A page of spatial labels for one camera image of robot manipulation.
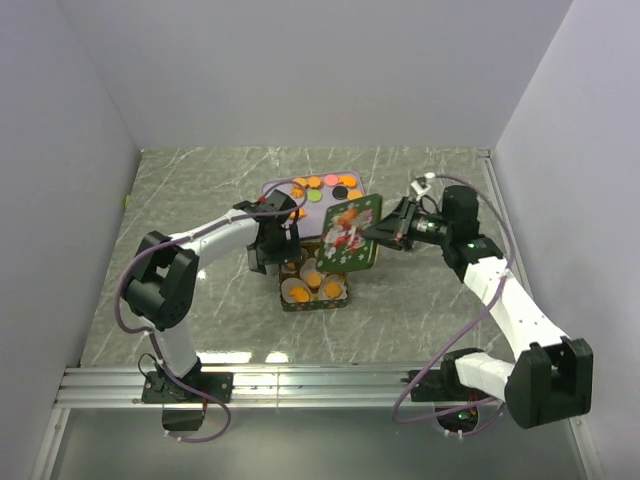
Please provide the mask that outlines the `gold tin lid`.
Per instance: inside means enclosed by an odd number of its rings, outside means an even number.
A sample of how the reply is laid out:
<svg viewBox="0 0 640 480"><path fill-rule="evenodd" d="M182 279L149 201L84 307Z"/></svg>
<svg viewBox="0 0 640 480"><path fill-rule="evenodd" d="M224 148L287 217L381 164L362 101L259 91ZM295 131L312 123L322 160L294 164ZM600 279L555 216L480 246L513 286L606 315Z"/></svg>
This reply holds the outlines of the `gold tin lid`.
<svg viewBox="0 0 640 480"><path fill-rule="evenodd" d="M371 194L327 209L317 253L320 272L344 274L374 265L378 246L363 233L381 220L382 204L379 194Z"/></svg>

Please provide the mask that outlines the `green gold cookie tin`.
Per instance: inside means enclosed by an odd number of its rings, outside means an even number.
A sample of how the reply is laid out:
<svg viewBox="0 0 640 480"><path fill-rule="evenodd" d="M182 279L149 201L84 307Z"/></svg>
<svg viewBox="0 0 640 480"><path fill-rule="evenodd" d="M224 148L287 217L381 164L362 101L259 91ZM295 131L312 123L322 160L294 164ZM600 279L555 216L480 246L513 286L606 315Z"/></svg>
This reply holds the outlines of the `green gold cookie tin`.
<svg viewBox="0 0 640 480"><path fill-rule="evenodd" d="M279 266L280 304L284 312L337 309L348 305L347 276L321 272L319 252L319 241L303 242L301 259Z"/></svg>

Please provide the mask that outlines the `orange flower cookie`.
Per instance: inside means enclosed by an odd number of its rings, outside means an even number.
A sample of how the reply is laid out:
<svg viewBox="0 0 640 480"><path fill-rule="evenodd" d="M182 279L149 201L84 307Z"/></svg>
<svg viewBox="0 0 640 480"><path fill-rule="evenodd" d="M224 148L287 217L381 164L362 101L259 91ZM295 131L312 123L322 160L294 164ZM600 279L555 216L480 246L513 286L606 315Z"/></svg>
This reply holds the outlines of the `orange flower cookie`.
<svg viewBox="0 0 640 480"><path fill-rule="evenodd" d="M324 294L327 298L339 298L343 294L343 285L338 281L327 282L324 286Z"/></svg>

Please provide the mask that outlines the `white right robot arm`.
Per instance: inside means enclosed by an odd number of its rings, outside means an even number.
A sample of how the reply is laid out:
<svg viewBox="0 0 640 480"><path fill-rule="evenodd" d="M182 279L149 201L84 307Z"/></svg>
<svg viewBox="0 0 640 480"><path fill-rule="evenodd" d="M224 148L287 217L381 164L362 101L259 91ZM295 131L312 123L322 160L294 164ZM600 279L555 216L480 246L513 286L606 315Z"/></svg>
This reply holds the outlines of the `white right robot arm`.
<svg viewBox="0 0 640 480"><path fill-rule="evenodd" d="M447 266L481 301L479 319L465 325L413 375L392 407L396 423L409 423L399 409L438 365L440 388L452 399L483 393L483 402L499 401L523 428L579 417L590 412L594 353L589 343L571 339L534 302L512 272L514 258L481 234L479 205L488 198L460 183L443 191L441 207L427 212L419 198L405 197L362 235L380 246L409 250L416 242L440 247ZM508 341L511 363L479 349L455 350L454 344L492 318Z"/></svg>

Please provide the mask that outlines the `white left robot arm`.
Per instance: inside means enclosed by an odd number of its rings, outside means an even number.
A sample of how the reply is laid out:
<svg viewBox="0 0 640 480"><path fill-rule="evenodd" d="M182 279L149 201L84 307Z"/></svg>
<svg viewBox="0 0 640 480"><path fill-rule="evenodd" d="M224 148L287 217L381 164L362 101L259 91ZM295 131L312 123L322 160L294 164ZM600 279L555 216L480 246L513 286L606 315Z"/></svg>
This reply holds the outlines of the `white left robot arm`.
<svg viewBox="0 0 640 480"><path fill-rule="evenodd" d="M271 265L301 258L297 223L300 206L272 189L259 200L242 201L216 220L188 232L148 233L125 268L114 298L114 316L127 305L139 317L138 332L149 336L156 353L155 370L146 377L150 390L170 402L213 402L216 387L202 373L185 318L192 305L199 272L224 255L243 248L250 271L264 274Z"/></svg>

